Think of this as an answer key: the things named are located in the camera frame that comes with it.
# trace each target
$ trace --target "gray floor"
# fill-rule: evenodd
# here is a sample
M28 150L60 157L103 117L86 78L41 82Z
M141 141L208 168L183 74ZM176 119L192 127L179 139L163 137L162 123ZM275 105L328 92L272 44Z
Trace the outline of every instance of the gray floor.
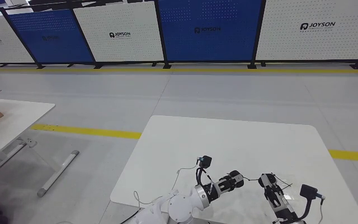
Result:
M328 68L348 69L347 65ZM310 124L327 148L358 151L358 72L71 74L46 69L1 72L0 99L55 103L56 108L40 123L135 132L144 130L151 115ZM1 167L0 206L12 223L118 224L136 210L110 203L136 140L28 133L38 141L39 149L50 151L59 162L73 150L81 154L43 198L37 198L36 192L52 172L27 148ZM358 161L335 162L358 200Z

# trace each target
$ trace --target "metal table leg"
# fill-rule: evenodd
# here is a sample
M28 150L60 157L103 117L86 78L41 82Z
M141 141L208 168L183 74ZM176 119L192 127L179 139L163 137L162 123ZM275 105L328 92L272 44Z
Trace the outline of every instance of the metal table leg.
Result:
M22 136L22 139L29 145L32 152L44 162L46 162L54 171L55 173L50 177L50 179L43 185L43 187L37 192L37 196L42 198L49 188L53 185L56 179L61 175L61 173L67 168L67 166L72 162L72 160L79 154L77 150L74 150L67 159L63 162L63 164L59 165L56 161L54 161L47 153L40 152L38 149L35 148L37 145L36 141L33 141L29 137Z
M11 152L8 154L3 153L0 151L0 167L4 165L11 157L13 157L20 149L22 149L26 145L25 142L21 142L18 144Z

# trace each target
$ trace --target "white tabletop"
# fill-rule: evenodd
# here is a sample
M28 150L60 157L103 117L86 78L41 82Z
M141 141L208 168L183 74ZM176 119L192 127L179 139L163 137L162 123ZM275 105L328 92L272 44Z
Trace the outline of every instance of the white tabletop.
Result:
M23 131L47 114L55 104L1 100L0 112L0 150L6 148Z
M112 191L111 201L137 206L136 190L141 201L150 202L170 192L179 168L193 167L203 155L213 158L207 171L214 181L232 170L250 179L273 172L293 183L284 192L293 199L289 202L298 216L306 204L299 196L300 188L308 184L327 197L322 223L356 223L358 205L310 125L153 116ZM202 182L208 183L205 177ZM195 169L183 170L175 188L188 194L194 185ZM305 219L308 224L318 223L319 202L313 201ZM203 212L196 209L193 216L232 224L272 223L276 219L263 188L257 181L246 180L243 187L223 194Z

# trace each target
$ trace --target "perforated panel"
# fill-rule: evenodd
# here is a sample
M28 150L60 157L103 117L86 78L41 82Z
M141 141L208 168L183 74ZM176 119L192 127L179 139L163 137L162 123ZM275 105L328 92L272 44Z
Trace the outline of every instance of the perforated panel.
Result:
M70 10L22 13L9 17L38 62L92 61Z
M0 63L33 63L31 56L3 16L0 16Z
M168 60L250 60L261 0L159 0Z
M357 0L267 0L256 59L357 59L357 11Z
M154 2L74 11L96 61L164 60Z

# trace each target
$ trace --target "yellow floor line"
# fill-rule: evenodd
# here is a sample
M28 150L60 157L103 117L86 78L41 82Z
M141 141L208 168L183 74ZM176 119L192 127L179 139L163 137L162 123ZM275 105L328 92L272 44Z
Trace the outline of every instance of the yellow floor line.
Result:
M243 72L243 73L358 73L354 69L245 69L245 68L0 68L0 72Z
M92 136L107 136L116 138L131 138L139 139L141 133L139 132L125 132L122 130L106 130L106 129L94 129L94 128L78 128L59 125L48 124L35 124L31 127L32 130L47 130L50 132L65 132L75 134L87 134ZM332 158L340 160L356 160L358 161L358 152L343 151L343 150L328 150Z
M343 150L329 150L332 158L340 160L356 160L358 161L358 152L343 151Z
M139 132L125 132L121 130L105 130L94 128L77 128L59 125L35 124L31 127L32 130L48 130L50 132L65 132L75 134L88 134L92 136L108 136L116 138L132 138L139 139L141 133Z

